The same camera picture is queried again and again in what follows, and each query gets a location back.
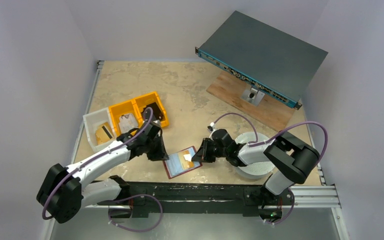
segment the electronic device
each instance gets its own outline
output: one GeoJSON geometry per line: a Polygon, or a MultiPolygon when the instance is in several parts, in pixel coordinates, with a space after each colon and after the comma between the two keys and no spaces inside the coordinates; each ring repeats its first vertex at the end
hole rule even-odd
{"type": "Polygon", "coordinates": [[[195,53],[250,84],[246,98],[262,92],[295,109],[302,106],[298,101],[328,54],[238,11],[195,53]]]}
{"type": "MultiPolygon", "coordinates": [[[[263,186],[182,184],[178,187],[180,183],[152,182],[130,185],[116,175],[104,181],[95,181],[111,168],[142,154],[146,154],[151,161],[168,159],[159,121],[153,121],[155,117],[151,107],[148,107],[146,112],[150,114],[147,117],[143,116],[145,123],[139,129],[133,128],[121,134],[105,149],[80,162],[66,167],[58,163],[49,169],[36,196],[36,200],[43,206],[43,219],[55,218],[62,224],[72,219],[86,206],[132,204],[133,217],[147,217],[148,213],[158,211],[162,214],[164,209],[166,213],[242,213],[245,217],[260,216],[263,220],[282,220],[281,209],[273,211],[264,207],[276,205],[281,198],[284,199],[284,205],[293,205],[291,198],[287,197],[290,194],[289,187],[295,183],[302,184],[306,180],[326,149],[325,145],[322,154],[319,154],[314,148],[288,133],[287,129],[267,141],[236,143],[225,129],[216,129],[215,123],[212,123],[208,127],[210,137],[203,139],[198,152],[192,157],[193,161],[213,163],[216,158],[226,158],[236,167],[270,161],[279,171],[269,177],[263,186]],[[149,203],[143,198],[137,198],[133,203],[129,202],[138,196],[150,197],[155,202],[149,203]]],[[[137,174],[144,173],[138,169],[137,174]]],[[[109,211],[108,217],[110,223],[129,230],[112,221],[117,214],[114,215],[109,211]]]]}

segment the wooden table surface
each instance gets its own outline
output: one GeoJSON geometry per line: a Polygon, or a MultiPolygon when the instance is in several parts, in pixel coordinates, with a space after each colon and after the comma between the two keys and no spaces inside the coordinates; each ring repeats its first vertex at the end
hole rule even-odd
{"type": "MultiPolygon", "coordinates": [[[[176,153],[190,146],[198,149],[202,139],[209,135],[207,126],[211,122],[225,113],[243,114],[206,91],[220,72],[219,68],[205,62],[105,61],[89,112],[157,91],[170,121],[170,125],[163,129],[167,153],[176,153]]],[[[245,114],[245,116],[250,119],[259,133],[268,137],[276,133],[248,115],[245,114]]],[[[302,107],[295,111],[288,126],[304,120],[304,107],[302,107]]],[[[234,115],[222,118],[217,123],[217,128],[226,129],[232,138],[252,131],[245,120],[234,115]]],[[[310,144],[309,133],[305,126],[296,127],[290,132],[310,144]]],[[[83,131],[75,162],[92,154],[94,152],[83,131]]],[[[168,179],[163,163],[149,161],[146,155],[114,167],[98,180],[106,179],[111,175],[119,175],[126,181],[163,183],[262,185],[266,181],[265,178],[253,180],[241,177],[223,158],[215,163],[204,163],[200,168],[168,179]]],[[[311,172],[303,185],[321,185],[316,169],[311,172]]]]}

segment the gray wall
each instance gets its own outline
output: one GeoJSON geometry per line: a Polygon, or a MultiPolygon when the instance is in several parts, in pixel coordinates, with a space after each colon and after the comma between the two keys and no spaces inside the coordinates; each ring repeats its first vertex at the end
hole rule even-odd
{"type": "Polygon", "coordinates": [[[384,1],[329,1],[309,42],[329,51],[304,98],[325,176],[351,238],[384,239],[384,1]]]}
{"type": "Polygon", "coordinates": [[[198,61],[194,47],[235,10],[307,40],[328,0],[66,2],[99,60],[198,61]]]}
{"type": "Polygon", "coordinates": [[[94,67],[62,0],[0,0],[0,240],[39,239],[36,194],[69,161],[94,67]]]}

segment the red edge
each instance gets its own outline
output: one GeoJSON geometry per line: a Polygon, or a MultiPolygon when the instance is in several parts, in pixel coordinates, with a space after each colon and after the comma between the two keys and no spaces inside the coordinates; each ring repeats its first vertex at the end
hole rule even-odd
{"type": "MultiPolygon", "coordinates": [[[[196,154],[196,153],[197,153],[197,149],[195,148],[195,146],[190,146],[190,147],[193,148],[193,151],[195,151],[195,154],[196,154]]],[[[182,150],[180,150],[180,151],[177,151],[177,152],[175,152],[175,153],[173,153],[173,154],[177,154],[178,152],[188,150],[190,147],[187,147],[187,148],[185,148],[185,149],[182,149],[182,150]]],[[[182,172],[182,173],[180,173],[179,175],[176,175],[176,176],[170,176],[169,169],[167,168],[167,165],[166,165],[166,161],[162,161],[162,163],[164,164],[165,172],[167,173],[167,177],[168,177],[168,179],[173,179],[173,178],[175,178],[175,177],[178,177],[178,176],[180,176],[180,175],[182,175],[182,174],[188,173],[188,172],[190,172],[190,171],[192,171],[192,170],[198,169],[198,168],[200,168],[200,167],[203,166],[203,163],[200,162],[200,163],[199,163],[199,166],[197,166],[197,167],[195,167],[195,168],[192,168],[192,169],[189,169],[189,170],[187,170],[187,171],[184,171],[184,172],[182,172]]]]}

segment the blue front panel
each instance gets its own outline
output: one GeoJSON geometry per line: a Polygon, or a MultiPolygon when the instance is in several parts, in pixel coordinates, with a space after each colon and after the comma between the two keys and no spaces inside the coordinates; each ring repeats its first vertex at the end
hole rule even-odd
{"type": "Polygon", "coordinates": [[[280,101],[281,103],[285,104],[286,106],[288,106],[290,108],[294,108],[297,105],[296,101],[287,98],[286,96],[280,94],[279,92],[273,91],[269,87],[263,85],[262,83],[260,83],[259,81],[255,80],[255,79],[247,76],[246,74],[243,74],[241,72],[236,71],[231,66],[229,66],[226,63],[220,61],[219,59],[211,56],[210,54],[207,54],[206,52],[203,52],[197,48],[195,49],[195,53],[196,53],[196,55],[198,55],[200,58],[204,59],[205,61],[212,63],[216,67],[219,67],[220,69],[230,73],[231,75],[237,77],[238,79],[256,87],[257,89],[259,89],[263,93],[270,95],[272,98],[280,101]]]}

